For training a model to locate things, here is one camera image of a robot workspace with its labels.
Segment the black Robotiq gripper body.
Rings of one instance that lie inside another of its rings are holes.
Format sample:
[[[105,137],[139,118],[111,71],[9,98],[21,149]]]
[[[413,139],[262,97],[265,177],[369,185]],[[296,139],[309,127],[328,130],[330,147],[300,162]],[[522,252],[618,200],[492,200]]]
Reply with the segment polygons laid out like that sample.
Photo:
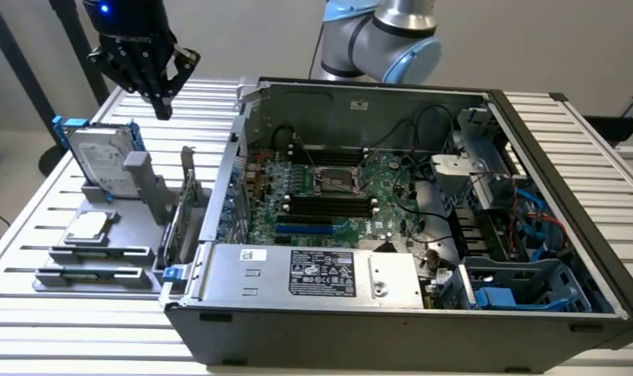
[[[148,61],[162,74],[176,44],[164,2],[83,1],[82,5],[98,33],[98,47],[87,58],[107,78],[130,79]]]

